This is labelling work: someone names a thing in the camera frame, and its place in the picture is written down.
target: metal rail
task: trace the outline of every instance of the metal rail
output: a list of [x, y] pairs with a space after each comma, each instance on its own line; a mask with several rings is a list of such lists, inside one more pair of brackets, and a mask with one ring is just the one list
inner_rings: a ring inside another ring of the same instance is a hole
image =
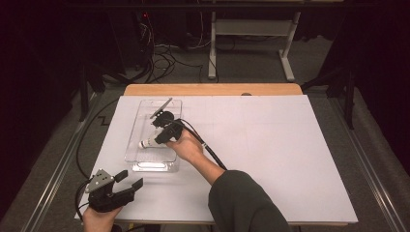
[[201, 4], [72, 4], [62, 1], [63, 7], [82, 11], [147, 11], [147, 12], [271, 12], [277, 10], [349, 10], [370, 9], [377, 3], [343, 2], [272, 2], [272, 3], [201, 3]]
[[360, 143], [356, 133], [353, 130], [350, 130], [346, 122], [344, 121], [343, 110], [341, 108], [340, 103], [337, 99], [329, 99], [329, 101], [331, 103], [332, 108], [337, 113], [338, 119], [343, 124], [343, 127], [346, 133], [348, 134], [353, 147], [356, 150], [356, 160], [362, 168], [368, 185], [370, 186], [371, 191], [374, 194], [374, 198], [379, 204], [379, 207], [382, 210], [386, 221], [389, 223], [392, 231], [407, 232], [408, 230], [406, 229], [403, 221], [398, 215], [389, 193], [387, 192], [386, 188], [383, 186], [382, 182], [377, 176], [376, 171], [371, 165], [371, 162], [368, 159], [367, 154], [363, 149], [362, 144]]
[[69, 144], [64, 151], [63, 156], [60, 158], [59, 163], [57, 164], [54, 173], [52, 174], [48, 184], [45, 187], [42, 197], [39, 200], [33, 214], [28, 219], [28, 221], [24, 224], [23, 228], [21, 229], [22, 232], [30, 231], [38, 231], [40, 226], [42, 225], [43, 219], [45, 214], [48, 211], [51, 202], [54, 199], [54, 196], [57, 193], [57, 190], [60, 188], [60, 184], [63, 181], [64, 176], [66, 175], [67, 169], [70, 166], [71, 160], [75, 155], [75, 148], [78, 145], [79, 138], [84, 133], [84, 129], [88, 124], [90, 119], [90, 115], [95, 111], [98, 102], [101, 99], [101, 95], [93, 94], [90, 98], [90, 110], [88, 115], [85, 117], [83, 122], [80, 122], [77, 126], [72, 138], [69, 141]]

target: gray floor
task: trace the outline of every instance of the gray floor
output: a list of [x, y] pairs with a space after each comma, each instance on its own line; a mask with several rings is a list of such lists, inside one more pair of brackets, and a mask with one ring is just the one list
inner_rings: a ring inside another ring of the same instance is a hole
[[[308, 43], [292, 44], [289, 60], [298, 84], [317, 76], [331, 44], [321, 38]], [[219, 82], [286, 82], [277, 54], [277, 50], [283, 45], [283, 39], [262, 42], [239, 40], [236, 41], [233, 50], [224, 51], [223, 49], [232, 47], [232, 42], [229, 39], [219, 39]], [[215, 82], [207, 79], [208, 48], [189, 51], [172, 48], [172, 53], [180, 62], [192, 66], [203, 65], [202, 71], [199, 72], [198, 67], [176, 64], [175, 70], [161, 79], [160, 83]], [[165, 65], [161, 62], [163, 61], [159, 61], [157, 65]], [[156, 70], [156, 76], [161, 72], [162, 70]], [[121, 96], [124, 89], [121, 85], [107, 84], [105, 93], [92, 99], [96, 106], [94, 112]], [[323, 87], [314, 87], [305, 94], [309, 96], [341, 179], [349, 192], [359, 223], [342, 227], [303, 225], [295, 227], [294, 230], [405, 231], [403, 226], [410, 228], [409, 176], [404, 172], [367, 111], [359, 91], [356, 90], [355, 96], [355, 129], [351, 131], [346, 129], [340, 119], [341, 101], [328, 99], [324, 90]], [[105, 117], [106, 122], [112, 117], [115, 104], [116, 102], [99, 114]], [[80, 222], [73, 218], [73, 197], [84, 179], [76, 167], [75, 158], [70, 156], [75, 151], [67, 150], [74, 133], [86, 127], [85, 124], [78, 123], [79, 106], [80, 98], [75, 96], [73, 110], [55, 129], [15, 202], [1, 221], [0, 231], [82, 231]], [[79, 149], [79, 160], [86, 173], [91, 172], [108, 130], [108, 126], [102, 125], [102, 120], [103, 118], [96, 118], [93, 121]], [[50, 179], [56, 180], [52, 177], [57, 174], [61, 175], [62, 181], [48, 186]], [[45, 189], [45, 196], [49, 196], [48, 200], [42, 198]], [[388, 198], [380, 196], [380, 192], [387, 193]], [[386, 199], [391, 200], [392, 204], [386, 202]], [[391, 212], [395, 213], [394, 218], [389, 218]]]

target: table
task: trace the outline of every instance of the table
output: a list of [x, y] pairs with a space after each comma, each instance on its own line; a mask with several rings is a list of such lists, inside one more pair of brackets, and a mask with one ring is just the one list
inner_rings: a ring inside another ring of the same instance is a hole
[[[238, 96], [243, 93], [254, 96]], [[227, 168], [248, 172], [290, 224], [358, 221], [308, 97], [291, 83], [130, 85], [92, 172], [103, 168], [115, 175], [129, 169], [130, 176], [114, 185], [115, 192], [144, 178], [144, 187], [119, 221], [213, 223], [207, 207], [210, 186], [190, 164], [181, 160], [176, 173], [148, 173], [132, 172], [124, 162], [138, 103], [167, 97], [182, 100], [183, 117]], [[256, 113], [261, 108], [265, 111]], [[87, 198], [84, 194], [80, 204]]]

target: wooden table edge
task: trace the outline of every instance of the wooden table edge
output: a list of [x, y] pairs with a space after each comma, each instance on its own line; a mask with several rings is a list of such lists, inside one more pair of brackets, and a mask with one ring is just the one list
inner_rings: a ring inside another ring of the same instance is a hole
[[131, 84], [124, 96], [286, 96], [302, 95], [295, 83]]

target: white paper sheet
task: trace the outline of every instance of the white paper sheet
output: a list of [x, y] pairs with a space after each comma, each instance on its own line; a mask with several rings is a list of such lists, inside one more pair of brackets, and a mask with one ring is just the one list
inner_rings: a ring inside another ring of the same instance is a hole
[[[141, 173], [124, 161], [139, 102], [167, 98], [120, 99], [93, 173], [128, 169], [130, 176], [115, 191], [144, 178], [144, 187], [118, 219], [213, 221], [210, 186], [187, 162], [181, 160], [176, 173]], [[183, 118], [225, 166], [248, 172], [289, 222], [358, 221], [307, 96], [173, 98], [183, 102]], [[87, 198], [84, 194], [82, 203]]]

